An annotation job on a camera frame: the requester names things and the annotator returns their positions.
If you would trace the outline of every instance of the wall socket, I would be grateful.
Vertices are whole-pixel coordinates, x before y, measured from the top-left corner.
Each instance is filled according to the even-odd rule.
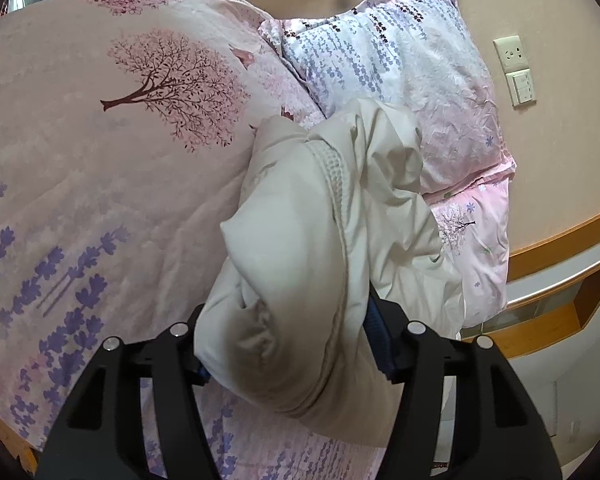
[[[496,46],[505,74],[529,68],[529,62],[519,36],[499,38],[493,40],[493,44]]]

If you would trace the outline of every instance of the light switch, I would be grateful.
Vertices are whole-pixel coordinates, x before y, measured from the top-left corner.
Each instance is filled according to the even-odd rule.
[[[509,85],[511,101],[514,106],[523,105],[536,100],[534,82],[533,79],[531,79],[531,70],[528,68],[507,74],[507,83]]]

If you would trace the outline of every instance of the beige wall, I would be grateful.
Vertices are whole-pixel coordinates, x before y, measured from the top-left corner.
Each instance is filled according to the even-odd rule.
[[[360,0],[249,0],[277,18],[319,17]],[[600,9],[594,0],[459,0],[491,70],[518,162],[509,239],[519,249],[600,213]],[[538,103],[514,110],[492,40],[519,34]]]

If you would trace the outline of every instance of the switch panel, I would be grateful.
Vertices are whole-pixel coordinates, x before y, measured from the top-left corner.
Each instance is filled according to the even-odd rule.
[[[506,38],[493,40],[493,44],[496,46],[505,74],[529,68],[525,49],[522,48],[522,41],[520,41],[519,36],[507,36]]]
[[[531,79],[531,70],[518,70],[507,74],[507,84],[514,106],[520,106],[536,100],[536,90]]]

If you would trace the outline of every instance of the beige blanket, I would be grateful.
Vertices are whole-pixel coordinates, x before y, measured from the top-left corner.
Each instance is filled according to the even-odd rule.
[[[316,433],[386,445],[402,389],[362,330],[369,281],[440,335],[464,321],[460,276],[418,194],[419,147],[413,114],[373,100],[310,132],[262,123],[196,326],[196,355],[219,383]]]

